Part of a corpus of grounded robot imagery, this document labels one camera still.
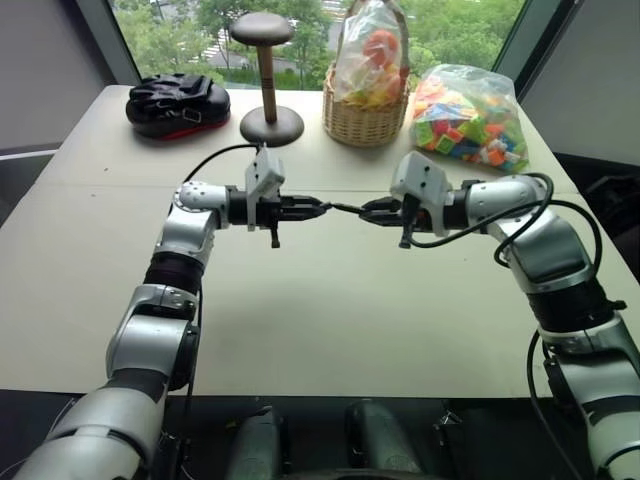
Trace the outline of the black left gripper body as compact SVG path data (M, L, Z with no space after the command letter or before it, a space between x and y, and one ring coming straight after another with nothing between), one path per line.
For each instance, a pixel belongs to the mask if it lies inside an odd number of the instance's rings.
M269 232L272 249L281 247L278 233L281 213L282 202L278 195L271 198L261 198L256 204L256 226L260 230Z

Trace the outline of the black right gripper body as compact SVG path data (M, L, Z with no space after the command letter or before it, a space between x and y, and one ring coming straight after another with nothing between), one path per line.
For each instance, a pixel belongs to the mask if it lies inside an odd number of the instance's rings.
M409 249L415 231L431 233L432 222L429 213L420 206L420 200L411 195L405 195L401 203L400 219L402 234L399 247Z

